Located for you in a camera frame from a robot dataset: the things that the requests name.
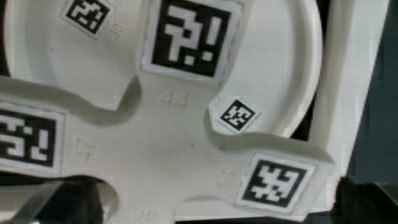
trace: white surface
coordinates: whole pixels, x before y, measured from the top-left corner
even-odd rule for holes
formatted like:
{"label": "white surface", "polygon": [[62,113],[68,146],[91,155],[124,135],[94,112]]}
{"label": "white surface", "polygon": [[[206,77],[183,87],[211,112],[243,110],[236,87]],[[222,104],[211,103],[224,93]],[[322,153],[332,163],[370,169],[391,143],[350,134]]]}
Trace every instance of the white surface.
{"label": "white surface", "polygon": [[387,4],[389,0],[334,0],[330,5],[325,62],[309,142],[330,153],[338,169],[323,187],[314,212],[332,208],[338,181],[346,174]]}
{"label": "white surface", "polygon": [[[181,106],[160,98],[179,86],[169,77],[142,75],[137,83],[142,90],[137,92],[137,86],[130,87],[121,112],[105,112],[60,90],[2,78],[0,99],[64,113],[66,136],[60,175],[34,171],[28,166],[2,165],[0,169],[44,177],[101,178],[119,198],[114,223],[126,220],[171,223],[176,219],[192,219],[192,214],[178,211],[183,202],[206,198],[217,199],[231,209],[229,217],[274,216],[302,220],[334,168],[323,150],[265,134],[217,135],[206,117],[213,92],[195,94],[201,89],[192,84],[188,93],[197,100]],[[288,215],[233,204],[256,153],[318,167]],[[206,200],[203,207],[208,206],[211,201]],[[217,217],[201,214],[197,218]]]}
{"label": "white surface", "polygon": [[242,97],[261,115],[245,132],[290,137],[306,115],[318,84],[322,64],[322,27],[313,0],[256,0],[229,79],[210,105],[213,130],[236,134],[217,122],[227,99]]}
{"label": "white surface", "polygon": [[11,76],[73,92],[115,110],[133,79],[139,1],[115,1],[98,40],[64,20],[66,0],[11,0],[5,53]]}
{"label": "white surface", "polygon": [[[110,102],[107,92],[110,90],[105,88],[110,85],[107,69],[114,68],[110,73],[121,75],[121,79],[112,77],[112,80],[119,80],[117,85],[114,83],[112,86],[117,91],[121,90],[117,95],[121,96],[124,89],[119,89],[119,84],[128,85],[126,80],[131,78],[128,75],[126,79],[123,74],[133,74],[133,68],[130,69],[126,65],[131,61],[137,62],[131,67],[139,68],[140,65],[142,49],[137,50],[135,55],[128,49],[133,51],[135,45],[131,37],[137,23],[131,21],[139,21],[139,11],[146,12],[142,9],[149,7],[147,2],[140,8],[139,1],[114,1],[115,20],[119,18],[131,26],[126,29],[131,35],[123,34],[121,42],[112,39],[112,32],[107,35],[103,33],[98,42],[92,42],[92,39],[59,17],[48,20],[48,17],[59,16],[53,9],[62,8],[66,1],[37,0],[36,4],[27,4],[25,1],[14,0],[16,4],[9,6],[14,8],[7,9],[14,15],[27,13],[25,20],[25,14],[21,18],[7,16],[12,18],[7,19],[11,21],[7,24],[16,23],[20,19],[32,23],[32,26],[27,26],[28,31],[25,26],[7,26],[7,31],[12,27],[16,30],[9,32],[7,39],[7,46],[12,46],[7,48],[9,58],[14,59],[11,64],[12,68],[20,69],[14,74],[21,75],[23,80],[50,80],[46,84],[64,89],[69,88],[68,90],[100,106],[108,105]],[[100,177],[114,186],[121,199],[112,216],[115,223],[124,223],[126,220],[133,220],[135,223],[162,223],[171,222],[172,219],[256,216],[302,220],[313,208],[314,195],[332,171],[332,162],[325,152],[318,147],[263,134],[227,137],[211,131],[210,102],[217,96],[238,95],[261,108],[261,114],[267,114],[261,122],[247,129],[249,132],[270,132],[288,136],[306,114],[316,87],[322,49],[314,1],[256,0],[251,3],[251,9],[243,13],[243,24],[247,25],[242,26],[236,36],[240,44],[231,53],[235,62],[227,66],[231,77],[229,79],[227,76],[224,77],[222,92],[215,87],[195,82],[139,72],[119,110],[110,112],[94,108],[71,93],[53,88],[12,80],[0,82],[2,100],[21,105],[34,105],[66,114],[60,176],[85,174]],[[144,43],[146,16],[140,16],[140,19],[142,39],[139,43]],[[43,24],[55,29],[50,33],[43,32],[46,30]],[[60,27],[68,27],[71,34],[62,34]],[[66,45],[66,41],[76,42],[78,47]],[[50,55],[48,46],[57,46],[60,49],[52,57],[44,57]],[[76,74],[69,72],[69,69],[78,68],[76,71],[82,73],[82,68],[89,65],[89,61],[84,63],[75,61],[73,53],[80,59],[92,60],[91,63],[107,62],[100,63],[105,66],[103,69],[96,67],[100,65],[94,66],[100,76],[92,82],[84,76],[76,79]],[[117,60],[121,64],[110,65],[115,62],[115,56],[117,59],[123,56]],[[92,77],[92,71],[89,69],[84,71]],[[98,81],[98,77],[105,76],[103,82]],[[256,153],[288,160],[300,160],[318,167],[297,207],[288,215],[233,205],[243,170]],[[12,166],[4,166],[2,170],[46,177],[59,176]],[[192,200],[201,201],[203,210],[187,209],[190,204],[183,202]]]}

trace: black and white square marker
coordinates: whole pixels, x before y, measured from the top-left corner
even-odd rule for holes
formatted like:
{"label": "black and white square marker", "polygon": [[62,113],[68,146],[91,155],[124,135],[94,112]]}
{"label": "black and white square marker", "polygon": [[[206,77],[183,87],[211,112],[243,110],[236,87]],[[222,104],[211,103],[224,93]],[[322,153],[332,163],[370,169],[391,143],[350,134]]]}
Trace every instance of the black and white square marker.
{"label": "black and white square marker", "polygon": [[252,123],[259,112],[249,107],[242,99],[235,99],[231,106],[219,117],[219,122],[227,126],[233,132],[242,133]]}
{"label": "black and white square marker", "polygon": [[64,115],[0,103],[0,163],[59,173]]}
{"label": "black and white square marker", "polygon": [[105,0],[68,0],[60,17],[98,39],[112,14],[114,6]]}
{"label": "black and white square marker", "polygon": [[153,0],[144,71],[219,83],[242,10],[226,0]]}
{"label": "black and white square marker", "polygon": [[314,165],[256,154],[235,203],[290,213],[314,172]]}

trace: white plastic object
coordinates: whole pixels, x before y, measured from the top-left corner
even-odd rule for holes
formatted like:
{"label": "white plastic object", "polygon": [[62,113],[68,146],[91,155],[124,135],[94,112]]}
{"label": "white plastic object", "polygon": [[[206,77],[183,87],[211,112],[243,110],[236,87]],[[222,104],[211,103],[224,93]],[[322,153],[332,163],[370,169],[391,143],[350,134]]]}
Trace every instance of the white plastic object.
{"label": "white plastic object", "polygon": [[[2,101],[21,105],[27,110],[41,108],[53,111],[66,119],[57,173],[30,166],[37,161],[25,160],[25,157],[11,159],[16,165],[0,161],[2,170],[43,177],[87,175],[103,179],[119,198],[108,220],[114,223],[124,223],[126,220],[135,223],[172,222],[178,205],[201,198],[217,198],[224,206],[233,206],[252,216],[304,219],[334,168],[325,151],[311,144],[265,134],[215,134],[204,116],[206,99],[211,99],[213,94],[208,93],[206,98],[185,108],[176,107],[158,102],[165,91],[162,86],[172,85],[172,82],[165,82],[158,81],[156,76],[140,76],[142,92],[131,86],[123,112],[103,112],[60,90],[43,86],[37,88],[2,78]],[[41,129],[48,127],[34,126],[34,130]],[[291,183],[299,183],[291,185],[286,179],[284,185],[284,181],[263,180],[270,186],[275,185],[275,189],[291,193],[283,212],[238,203],[242,189],[251,191],[256,186],[261,188],[261,183],[245,184],[252,177],[261,181],[252,167],[261,165],[267,168],[267,163],[277,164],[268,173],[275,176],[293,175],[286,178],[290,182],[295,180]]]}
{"label": "white plastic object", "polygon": [[[314,1],[254,1],[245,23],[229,79],[210,104],[211,127],[227,135],[267,132],[290,137],[307,112],[322,66]],[[240,128],[220,119],[235,115],[226,111],[236,100],[254,113]]]}
{"label": "white plastic object", "polygon": [[64,16],[69,8],[71,18],[84,20],[96,5],[87,4],[87,9],[84,5],[71,8],[69,2],[7,1],[4,34],[11,77],[62,88],[98,107],[115,110],[135,76],[137,1],[112,4],[100,1],[110,11],[103,13],[96,35]]}
{"label": "white plastic object", "polygon": [[[270,85],[270,88],[274,88],[275,91],[272,94],[267,94],[267,97],[275,97],[274,103],[277,103],[277,105],[274,105],[275,107],[270,106],[267,111],[279,111],[279,113],[275,112],[277,115],[288,114],[290,122],[286,122],[284,119],[275,120],[275,122],[281,121],[283,124],[288,124],[306,113],[313,94],[311,89],[316,85],[316,81],[307,82],[307,80],[316,79],[316,60],[320,62],[320,58],[316,57],[316,54],[320,54],[320,23],[314,1],[256,0],[235,2],[251,6],[242,14],[243,20],[240,31],[245,31],[251,27],[249,25],[258,23],[256,20],[251,20],[251,15],[259,15],[259,7],[254,6],[258,4],[263,5],[265,2],[268,3],[265,9],[261,9],[261,14],[267,12],[267,16],[270,16],[270,20],[265,21],[265,23],[268,24],[270,22],[268,27],[274,28],[272,34],[283,38],[283,42],[279,38],[272,38],[272,41],[277,41],[277,46],[281,46],[283,49],[284,47],[288,49],[286,51],[277,51],[277,48],[270,48],[270,54],[279,56],[281,64],[275,66],[274,62],[265,61],[267,64],[261,64],[263,67],[258,67],[258,64],[256,69],[267,68],[268,66],[275,71],[279,71],[279,68],[293,70],[293,64],[299,64],[307,71],[311,71],[302,72],[299,77],[293,76],[293,73],[290,72],[270,73],[270,75],[279,74],[281,76],[274,77],[268,82],[277,81],[283,82],[283,84],[277,83],[275,85]],[[142,9],[140,11],[144,15],[147,12],[146,9],[149,9],[149,1],[144,1],[142,8],[139,6],[135,9]],[[142,34],[142,38],[139,46],[142,46],[142,49],[137,49],[135,68],[142,68],[140,59],[144,57],[147,34],[146,18],[146,16],[140,16],[139,33]],[[243,36],[245,34],[240,32],[231,47],[231,60],[235,60],[236,63],[240,50],[243,51],[247,48],[243,46],[249,46],[245,45],[249,42],[245,42],[247,40]],[[302,57],[300,55],[300,57],[295,58],[295,61],[291,59],[295,55],[290,50],[300,50],[300,45],[297,43],[302,39],[306,39],[307,48],[300,52],[302,55],[309,55],[309,57]],[[231,69],[233,64],[229,63],[226,74]],[[263,76],[256,76],[256,72],[252,72],[247,77],[251,77],[251,80],[256,80],[256,78]],[[259,110],[259,114],[268,114],[268,112],[263,111],[265,108],[261,105],[259,107],[256,106],[258,102],[259,104],[263,102],[261,97],[258,97],[261,91],[251,92],[249,90],[256,90],[256,88],[233,85],[229,81],[235,79],[235,75],[229,78],[224,75],[222,81],[226,83],[220,86],[222,90],[235,86],[236,91],[242,91],[235,95],[226,96],[226,98],[240,97],[245,100],[243,102],[247,102],[247,105],[252,105],[258,108],[256,110]],[[286,86],[291,87],[293,83],[297,83],[297,79],[307,87],[295,90],[283,88]],[[204,201],[203,207],[213,208],[215,211],[219,207],[213,207],[208,198],[222,199],[224,208],[231,208],[227,215],[233,217],[274,216],[291,220],[304,219],[307,211],[313,208],[313,195],[316,194],[316,189],[323,186],[323,178],[332,170],[332,162],[320,148],[313,147],[309,144],[290,142],[290,140],[267,135],[233,138],[211,131],[213,111],[208,113],[206,108],[211,100],[219,99],[217,86],[204,85],[194,80],[171,78],[163,74],[139,71],[139,78],[131,83],[130,91],[126,91],[126,102],[121,104],[121,108],[115,112],[101,111],[92,108],[73,95],[60,90],[43,86],[37,88],[36,85],[27,85],[20,82],[4,81],[2,94],[2,100],[7,102],[16,105],[27,105],[27,108],[34,106],[44,111],[50,110],[66,116],[64,151],[62,160],[59,161],[60,169],[53,168],[59,173],[46,173],[32,166],[23,167],[16,164],[14,166],[4,166],[4,169],[37,176],[57,177],[85,174],[105,179],[115,187],[121,198],[121,205],[114,216],[114,219],[119,220],[121,223],[124,220],[135,220],[137,222],[171,221],[174,214],[171,207],[174,208],[176,204],[181,204],[188,199],[201,199]],[[299,96],[295,100],[302,102],[302,110],[300,107],[295,107],[297,101],[290,100],[286,94]],[[295,115],[291,115],[291,110],[284,107],[286,105],[293,105],[291,110],[297,112]],[[254,123],[256,121],[261,121],[261,119],[252,121],[251,127],[259,127]],[[286,127],[284,135],[293,132],[293,126]],[[274,133],[270,129],[263,126],[261,132]],[[302,182],[302,190],[291,191],[293,195],[290,197],[290,202],[295,204],[286,206],[284,211],[275,208],[270,210],[270,208],[261,205],[258,206],[261,208],[252,208],[251,206],[254,206],[254,204],[251,203],[249,205],[247,203],[242,203],[242,198],[236,198],[240,195],[238,193],[245,190],[242,190],[242,186],[245,187],[243,184],[249,183],[251,175],[256,173],[256,163],[251,164],[252,161],[259,161],[256,158],[274,158],[272,161],[277,164],[300,166],[299,168],[302,168],[307,173],[302,180],[307,178],[311,179],[309,182]],[[272,184],[277,187],[283,185],[279,182],[272,182]],[[155,189],[158,190],[151,192],[151,195],[155,196],[147,196],[147,189],[151,189],[151,186],[163,185],[167,186],[167,189]],[[178,213],[176,219],[187,219],[187,217],[190,217],[188,213]],[[213,217],[211,215],[203,215],[199,219],[204,218]]]}
{"label": "white plastic object", "polygon": [[330,153],[338,169],[318,197],[314,212],[332,208],[338,182],[346,174],[387,6],[389,0],[334,0],[330,5],[309,142]]}
{"label": "white plastic object", "polygon": [[[66,16],[73,0],[39,0],[34,4],[11,0],[5,17],[11,76],[62,88],[96,106],[115,110],[135,71],[169,73],[197,80],[204,92],[219,92],[210,104],[211,126],[219,133],[267,132],[288,137],[306,114],[320,74],[322,29],[314,1],[190,1],[231,12],[213,81],[181,70],[167,71],[162,66],[147,69],[160,0],[144,1],[144,6],[142,0],[100,0],[110,11],[96,35],[76,22],[87,19],[84,15],[96,12],[100,5],[80,4],[71,10],[73,20]],[[146,47],[135,54],[137,46]],[[217,57],[217,52],[204,51],[203,57]],[[238,131],[220,119],[236,99],[256,113]]]}

